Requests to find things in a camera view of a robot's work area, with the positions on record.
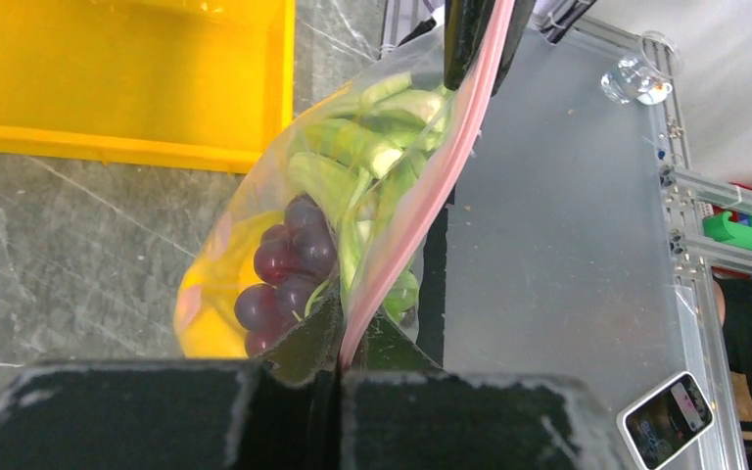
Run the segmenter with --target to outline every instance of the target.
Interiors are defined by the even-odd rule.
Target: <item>phone screen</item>
[[[650,470],[711,425],[713,414],[689,375],[682,375],[630,413],[625,425]]]

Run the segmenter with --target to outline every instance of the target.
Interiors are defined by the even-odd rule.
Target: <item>plastic bag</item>
[[[498,3],[510,17],[513,2]],[[500,50],[492,52],[498,62]],[[438,27],[270,144],[184,276],[174,329],[187,356],[261,353],[334,283],[349,323],[349,359],[377,308],[409,326],[419,294],[413,254],[479,132],[469,111],[491,94],[476,89],[476,71],[457,92],[446,90],[443,54]],[[478,69],[496,70],[497,62],[481,52]],[[342,361],[349,363],[344,352]]]

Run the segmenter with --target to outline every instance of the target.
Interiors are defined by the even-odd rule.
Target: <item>yellow bin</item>
[[[247,172],[292,119],[295,8],[0,1],[0,152]]]

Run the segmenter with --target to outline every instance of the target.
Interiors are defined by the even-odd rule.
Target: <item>grape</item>
[[[292,233],[314,223],[325,223],[324,214],[311,202],[304,198],[296,198],[284,210],[284,224]]]
[[[293,316],[292,312],[294,311],[298,316],[304,317],[306,302],[317,287],[317,282],[303,276],[287,278],[275,290],[278,311],[284,316]]]
[[[296,196],[295,198],[293,198],[292,201],[290,201],[290,203],[295,203],[296,201],[303,201],[311,206],[318,207],[318,204],[314,201],[314,199],[311,198],[309,194],[306,194],[306,193]]]
[[[276,341],[298,324],[291,314],[289,317],[278,316],[274,325],[261,331],[248,331],[244,338],[247,355],[253,357],[268,350]]]
[[[244,290],[235,302],[235,316],[241,326],[251,331],[278,327],[281,314],[275,288],[269,284],[256,284]]]
[[[270,346],[275,344],[279,337],[279,333],[274,330],[247,332],[247,336],[244,338],[244,348],[246,349],[247,355],[249,357],[254,357],[263,353],[269,349]]]
[[[286,239],[288,236],[289,233],[287,232],[287,227],[282,223],[276,223],[263,232],[263,235],[260,236],[260,242],[268,242],[269,240],[275,240],[277,238]]]
[[[298,257],[299,267],[326,279],[336,265],[336,246],[330,230],[323,223],[313,223],[304,227],[293,238],[293,250]]]
[[[289,242],[280,238],[260,244],[255,251],[255,273],[261,281],[273,286],[292,273],[296,262]]]

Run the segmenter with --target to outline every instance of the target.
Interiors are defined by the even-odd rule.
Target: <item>white wall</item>
[[[752,0],[598,0],[588,13],[680,46],[677,77],[696,169],[752,184]]]

